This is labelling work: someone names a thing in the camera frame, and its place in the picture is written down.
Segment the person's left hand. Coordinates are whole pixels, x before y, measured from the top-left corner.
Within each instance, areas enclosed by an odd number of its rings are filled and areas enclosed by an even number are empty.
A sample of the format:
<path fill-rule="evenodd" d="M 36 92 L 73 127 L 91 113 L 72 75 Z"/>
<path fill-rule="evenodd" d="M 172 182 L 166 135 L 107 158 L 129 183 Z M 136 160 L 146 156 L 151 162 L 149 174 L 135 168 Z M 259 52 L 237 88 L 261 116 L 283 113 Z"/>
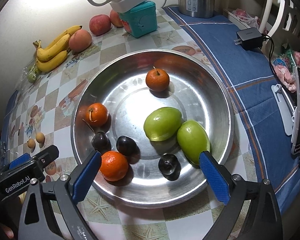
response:
<path fill-rule="evenodd" d="M 14 233 L 9 227 L 7 227 L 5 225 L 1 225 L 1 228 L 4 231 L 4 233 L 6 234 L 6 236 L 8 237 L 8 239 L 14 239 Z"/>

